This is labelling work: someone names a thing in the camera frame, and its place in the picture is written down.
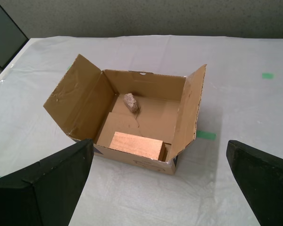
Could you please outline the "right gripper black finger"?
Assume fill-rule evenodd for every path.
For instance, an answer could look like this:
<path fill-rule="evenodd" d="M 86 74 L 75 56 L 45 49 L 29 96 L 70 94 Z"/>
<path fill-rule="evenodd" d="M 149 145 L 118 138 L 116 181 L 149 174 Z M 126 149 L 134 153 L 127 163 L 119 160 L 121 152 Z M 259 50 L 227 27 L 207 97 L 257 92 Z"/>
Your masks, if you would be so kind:
<path fill-rule="evenodd" d="M 226 157 L 260 225 L 283 226 L 283 159 L 237 140 L 229 140 Z"/>
<path fill-rule="evenodd" d="M 93 141 L 85 139 L 0 177 L 0 226 L 67 226 L 93 155 Z"/>

